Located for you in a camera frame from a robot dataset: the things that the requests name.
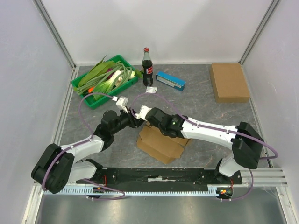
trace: orange carrot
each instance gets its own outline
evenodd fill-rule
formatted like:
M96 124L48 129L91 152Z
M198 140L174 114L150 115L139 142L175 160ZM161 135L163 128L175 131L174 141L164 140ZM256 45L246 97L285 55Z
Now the orange carrot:
M94 89L94 86L93 86L93 87L90 87L90 88L87 90L87 92L88 92L88 93L91 93L91 92L93 91L93 89Z

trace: brown box lid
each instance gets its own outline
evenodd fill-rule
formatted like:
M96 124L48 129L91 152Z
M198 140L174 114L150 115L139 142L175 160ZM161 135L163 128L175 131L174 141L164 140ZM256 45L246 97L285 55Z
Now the brown box lid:
M240 64L212 64L210 75L217 103L241 103L250 98Z

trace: red label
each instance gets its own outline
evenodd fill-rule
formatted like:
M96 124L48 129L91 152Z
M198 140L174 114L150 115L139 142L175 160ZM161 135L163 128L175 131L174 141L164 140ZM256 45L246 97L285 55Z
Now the red label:
M153 68L153 66L151 66L150 68L148 68L148 69L146 69L146 74L150 74L150 73L153 73L153 71L154 71L154 68Z

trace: white tag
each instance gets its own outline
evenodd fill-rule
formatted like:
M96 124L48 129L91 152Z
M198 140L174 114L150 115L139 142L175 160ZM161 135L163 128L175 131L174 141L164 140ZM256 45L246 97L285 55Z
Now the white tag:
M146 91L145 92L150 92L150 93L156 93L157 92L157 87L146 87Z

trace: black mounting plate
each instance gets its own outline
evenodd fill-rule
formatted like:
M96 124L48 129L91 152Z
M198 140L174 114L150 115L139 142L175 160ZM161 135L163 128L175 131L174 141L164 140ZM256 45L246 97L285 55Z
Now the black mounting plate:
M103 184L103 176L106 176L107 186L123 191L207 191L208 184L226 184L216 179L214 169L204 168L103 168L90 180ZM149 182L149 178L160 176L169 181ZM234 184L242 184L240 172L232 179Z

